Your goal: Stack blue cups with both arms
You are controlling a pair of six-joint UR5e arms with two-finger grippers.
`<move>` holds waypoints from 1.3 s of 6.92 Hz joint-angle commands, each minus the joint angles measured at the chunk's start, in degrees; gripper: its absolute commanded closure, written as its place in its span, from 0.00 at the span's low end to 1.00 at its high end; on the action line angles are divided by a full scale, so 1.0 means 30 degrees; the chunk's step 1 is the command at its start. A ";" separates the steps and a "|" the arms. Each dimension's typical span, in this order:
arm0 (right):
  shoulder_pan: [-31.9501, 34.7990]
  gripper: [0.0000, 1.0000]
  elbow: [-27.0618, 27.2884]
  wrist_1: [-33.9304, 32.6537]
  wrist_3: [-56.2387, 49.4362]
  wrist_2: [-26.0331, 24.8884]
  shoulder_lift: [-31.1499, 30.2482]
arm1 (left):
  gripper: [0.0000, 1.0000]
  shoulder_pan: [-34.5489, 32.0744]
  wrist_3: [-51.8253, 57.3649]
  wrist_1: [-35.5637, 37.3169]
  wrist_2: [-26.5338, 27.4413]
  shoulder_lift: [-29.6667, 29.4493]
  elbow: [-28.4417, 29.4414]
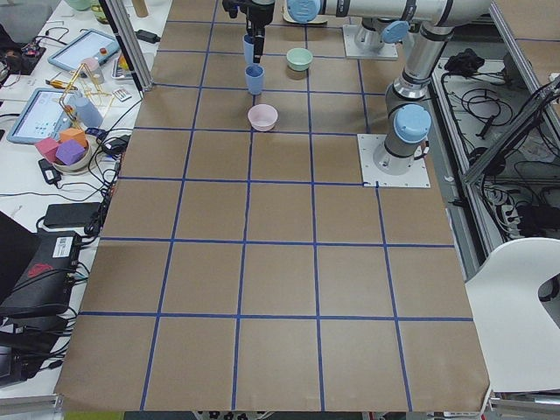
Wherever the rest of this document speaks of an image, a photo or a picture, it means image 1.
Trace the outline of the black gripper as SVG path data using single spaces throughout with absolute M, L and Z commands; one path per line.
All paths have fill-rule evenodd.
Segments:
M 222 7 L 231 17 L 240 11 L 246 17 L 246 35 L 253 41 L 253 61 L 260 62 L 263 56 L 266 26 L 273 20 L 275 0 L 223 0 Z

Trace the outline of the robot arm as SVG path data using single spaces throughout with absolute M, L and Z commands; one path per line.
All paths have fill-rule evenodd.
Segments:
M 410 24 L 420 29 L 409 50 L 402 73 L 389 85 L 386 93 L 388 133 L 384 149 L 393 158 L 412 157 L 429 129 L 416 138 L 406 132 L 410 119 L 396 120 L 409 105 L 417 105 L 426 95 L 433 70 L 454 29 L 466 25 L 488 12 L 488 1 L 289 1 L 290 17 L 307 24 L 319 15 L 362 18 L 362 26 L 379 34 L 384 44 L 394 44 L 406 37 Z

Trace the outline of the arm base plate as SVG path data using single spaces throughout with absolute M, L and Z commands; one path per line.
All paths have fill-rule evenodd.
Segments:
M 395 44 L 384 43 L 378 31 L 371 31 L 361 24 L 345 24 L 343 40 L 346 57 L 355 60 L 386 60 L 398 59 Z
M 362 185 L 365 187 L 430 188 L 421 147 L 410 157 L 395 157 L 385 148 L 385 135 L 359 134 Z

